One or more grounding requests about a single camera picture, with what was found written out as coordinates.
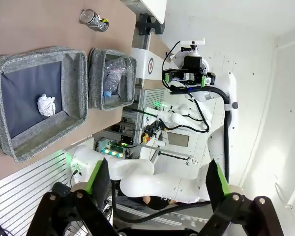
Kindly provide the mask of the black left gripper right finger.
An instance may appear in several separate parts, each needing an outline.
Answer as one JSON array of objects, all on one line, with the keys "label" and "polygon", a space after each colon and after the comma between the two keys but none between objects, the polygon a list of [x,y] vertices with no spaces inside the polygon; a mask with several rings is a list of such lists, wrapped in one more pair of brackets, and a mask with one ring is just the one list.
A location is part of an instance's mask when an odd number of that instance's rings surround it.
[{"label": "black left gripper right finger", "polygon": [[241,225],[248,236],[282,236],[283,230],[269,197],[253,200],[232,192],[220,166],[208,165],[206,188],[213,215],[200,230],[200,236],[222,236],[232,224]]}]

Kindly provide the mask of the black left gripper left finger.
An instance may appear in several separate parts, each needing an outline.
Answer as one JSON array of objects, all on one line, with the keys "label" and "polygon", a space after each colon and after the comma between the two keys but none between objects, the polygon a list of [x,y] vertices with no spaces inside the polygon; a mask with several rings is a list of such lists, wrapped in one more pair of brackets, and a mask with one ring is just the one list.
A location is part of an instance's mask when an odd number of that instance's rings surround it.
[{"label": "black left gripper left finger", "polygon": [[82,221],[91,236],[113,236],[115,230],[103,214],[110,187],[108,162],[98,161],[86,189],[61,195],[43,195],[28,229],[28,236],[63,236],[71,222]]}]

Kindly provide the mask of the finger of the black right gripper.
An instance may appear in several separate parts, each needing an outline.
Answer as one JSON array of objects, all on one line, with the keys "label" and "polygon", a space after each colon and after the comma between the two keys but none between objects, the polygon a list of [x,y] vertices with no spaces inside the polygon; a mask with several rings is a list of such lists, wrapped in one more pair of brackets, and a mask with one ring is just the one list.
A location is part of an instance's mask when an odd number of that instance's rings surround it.
[{"label": "finger of the black right gripper", "polygon": [[216,75],[213,72],[207,72],[201,75],[201,87],[215,85]]},{"label": "finger of the black right gripper", "polygon": [[171,72],[172,72],[171,70],[163,70],[163,85],[166,88],[169,88],[168,83],[169,83],[169,78],[170,78]]}]

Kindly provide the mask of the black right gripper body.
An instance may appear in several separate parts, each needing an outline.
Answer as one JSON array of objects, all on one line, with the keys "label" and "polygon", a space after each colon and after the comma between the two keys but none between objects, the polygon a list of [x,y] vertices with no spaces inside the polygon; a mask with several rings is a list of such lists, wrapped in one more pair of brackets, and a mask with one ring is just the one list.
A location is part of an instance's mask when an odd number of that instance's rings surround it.
[{"label": "black right gripper body", "polygon": [[171,72],[171,81],[177,81],[184,85],[200,85],[202,82],[202,75],[201,73],[174,71]]}]

